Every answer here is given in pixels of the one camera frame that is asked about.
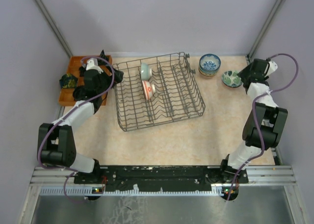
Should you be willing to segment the green leaf patterned bowl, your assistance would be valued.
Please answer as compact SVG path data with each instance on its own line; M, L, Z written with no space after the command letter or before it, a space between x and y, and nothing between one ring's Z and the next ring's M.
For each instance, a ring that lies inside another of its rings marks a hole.
M222 74L221 80L225 85L242 85L241 78L238 76L238 71L230 70Z

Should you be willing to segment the pink patterned bowl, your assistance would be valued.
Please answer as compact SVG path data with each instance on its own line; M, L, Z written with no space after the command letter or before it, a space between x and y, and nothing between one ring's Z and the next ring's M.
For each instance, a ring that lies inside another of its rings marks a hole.
M225 85L229 88L238 88L238 87L241 87L241 85Z

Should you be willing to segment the blue lattice patterned bowl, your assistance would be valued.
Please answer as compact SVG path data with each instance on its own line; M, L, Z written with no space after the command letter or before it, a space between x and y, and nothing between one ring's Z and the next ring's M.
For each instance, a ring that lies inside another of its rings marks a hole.
M215 73L206 73L206 72L202 72L200 70L199 70L199 73L202 74L202 75L207 75L207 76L217 75L217 72L215 72Z

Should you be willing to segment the blue white floral bowl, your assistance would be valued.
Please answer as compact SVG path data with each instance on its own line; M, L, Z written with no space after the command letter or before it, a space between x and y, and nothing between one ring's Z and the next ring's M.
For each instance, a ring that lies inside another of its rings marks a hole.
M215 54L205 54L200 58L199 66L208 71L219 69L221 66L221 60Z

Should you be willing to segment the dark speckled bowl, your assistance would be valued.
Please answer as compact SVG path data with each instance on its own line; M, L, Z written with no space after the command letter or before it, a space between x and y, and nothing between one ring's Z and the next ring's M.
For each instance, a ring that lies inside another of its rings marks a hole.
M200 75L200 78L203 78L203 79L215 79L216 75L213 75L213 76Z

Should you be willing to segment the orange white patterned bowl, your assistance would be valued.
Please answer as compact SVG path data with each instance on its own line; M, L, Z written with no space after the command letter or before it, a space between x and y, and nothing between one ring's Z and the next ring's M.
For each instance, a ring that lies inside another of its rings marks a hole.
M142 87L145 95L146 100L150 100L154 93L156 92L156 87L154 84L150 83L149 81L143 80Z

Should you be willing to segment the grey wire dish rack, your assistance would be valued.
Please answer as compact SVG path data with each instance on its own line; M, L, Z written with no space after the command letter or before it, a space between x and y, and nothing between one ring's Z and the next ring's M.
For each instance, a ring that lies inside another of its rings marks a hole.
M150 84L155 93L147 100L141 80L141 65L152 69ZM206 105L189 63L189 54L177 52L129 60L113 65L124 73L114 88L119 127L134 131L197 118Z

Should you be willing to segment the yellow blue patterned bowl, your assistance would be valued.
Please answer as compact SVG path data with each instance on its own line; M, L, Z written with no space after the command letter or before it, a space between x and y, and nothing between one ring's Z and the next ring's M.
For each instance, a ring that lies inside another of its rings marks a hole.
M219 71L219 69L209 70L209 71L208 71L208 70L205 70L205 69L203 69L203 68L201 68L201 67L199 67L198 70L200 70L200 71L202 71L202 72L206 72L206 73L215 73L215 72L218 73L218 71Z

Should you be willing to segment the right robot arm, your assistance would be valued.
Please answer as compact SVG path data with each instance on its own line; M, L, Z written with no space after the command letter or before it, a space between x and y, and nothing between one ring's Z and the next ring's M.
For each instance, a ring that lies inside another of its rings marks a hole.
M288 111L274 102L267 82L277 68L269 58L254 59L237 74L252 100L252 110L242 131L242 143L221 162L219 177L226 183L240 180L249 162L277 147L280 141Z

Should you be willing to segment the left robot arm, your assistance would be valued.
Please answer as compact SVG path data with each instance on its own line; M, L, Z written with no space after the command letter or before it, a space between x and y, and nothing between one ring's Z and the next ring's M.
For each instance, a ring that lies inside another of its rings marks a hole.
M65 168L85 173L87 180L97 183L102 171L95 159L77 153L74 133L96 114L103 103L102 96L120 83L124 74L100 56L85 56L80 62L85 68L84 85L79 88L81 96L66 115L40 125L37 160L44 169Z

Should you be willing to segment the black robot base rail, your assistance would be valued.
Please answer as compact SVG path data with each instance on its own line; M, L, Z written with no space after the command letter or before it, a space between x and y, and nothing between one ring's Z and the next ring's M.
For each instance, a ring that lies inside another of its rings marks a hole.
M185 194L210 192L212 185L226 184L222 196L232 199L237 196L240 184L248 183L246 170L239 173L224 164L221 166L123 166L98 165L93 172L79 172L74 183L79 185L94 184L94 194L105 192L139 191L142 193L157 192Z

